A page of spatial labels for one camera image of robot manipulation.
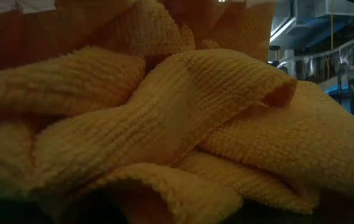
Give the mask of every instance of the towel fold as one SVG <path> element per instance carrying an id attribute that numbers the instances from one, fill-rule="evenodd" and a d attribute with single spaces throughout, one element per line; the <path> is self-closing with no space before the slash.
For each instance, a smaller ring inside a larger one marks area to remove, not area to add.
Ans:
<path id="1" fill-rule="evenodd" d="M 57 53 L 93 47 L 0 71 L 0 198 L 73 223 L 99 190 L 130 223 L 218 223 L 245 198 L 311 213 L 319 187 L 354 196 L 354 116 L 264 63 L 274 3 L 198 26 L 188 1 L 121 2 Z"/>

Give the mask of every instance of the yellow towel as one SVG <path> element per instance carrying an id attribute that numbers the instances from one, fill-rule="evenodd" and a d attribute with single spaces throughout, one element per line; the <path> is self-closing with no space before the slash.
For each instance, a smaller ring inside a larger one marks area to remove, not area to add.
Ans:
<path id="1" fill-rule="evenodd" d="M 101 190 L 130 223 L 218 223 L 245 198 L 354 196 L 354 116 L 264 63 L 273 3 L 226 4 L 198 26 L 188 1 L 140 0 L 79 37 L 96 47 L 0 71 L 0 198 L 71 223 Z"/>

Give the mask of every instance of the textured fabric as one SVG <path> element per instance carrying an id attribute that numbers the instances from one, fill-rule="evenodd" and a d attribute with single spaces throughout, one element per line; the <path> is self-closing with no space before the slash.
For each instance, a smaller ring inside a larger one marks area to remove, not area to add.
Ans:
<path id="1" fill-rule="evenodd" d="M 42 26 L 57 37 L 32 61 L 81 48 L 0 71 L 0 198 L 72 223 L 99 190 L 130 223 L 219 223 L 245 198 L 311 213 L 319 187 L 354 196 L 354 116 L 264 63 L 274 3 L 201 2 L 102 1 L 82 30 Z M 87 21 L 66 13 L 85 4 L 34 17 Z"/>

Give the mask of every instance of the microfiber towel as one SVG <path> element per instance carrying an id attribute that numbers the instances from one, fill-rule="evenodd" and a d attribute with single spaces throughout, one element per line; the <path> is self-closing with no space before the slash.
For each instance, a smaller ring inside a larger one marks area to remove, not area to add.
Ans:
<path id="1" fill-rule="evenodd" d="M 73 52 L 0 71 L 0 198 L 73 223 L 99 190 L 130 223 L 218 223 L 246 198 L 354 197 L 354 116 L 264 63 L 274 3 L 205 26 L 188 1 L 126 3 Z"/>

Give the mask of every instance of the towel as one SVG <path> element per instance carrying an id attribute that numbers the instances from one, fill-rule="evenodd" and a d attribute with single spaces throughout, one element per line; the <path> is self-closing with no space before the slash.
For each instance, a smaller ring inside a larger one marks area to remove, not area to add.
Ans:
<path id="1" fill-rule="evenodd" d="M 0 199 L 73 223 L 99 191 L 129 223 L 219 223 L 244 199 L 312 213 L 319 188 L 354 197 L 354 116 L 264 63 L 274 2 L 201 1 L 198 26 L 191 1 L 123 0 L 0 66 Z M 58 3 L 72 21 L 87 1 Z"/>

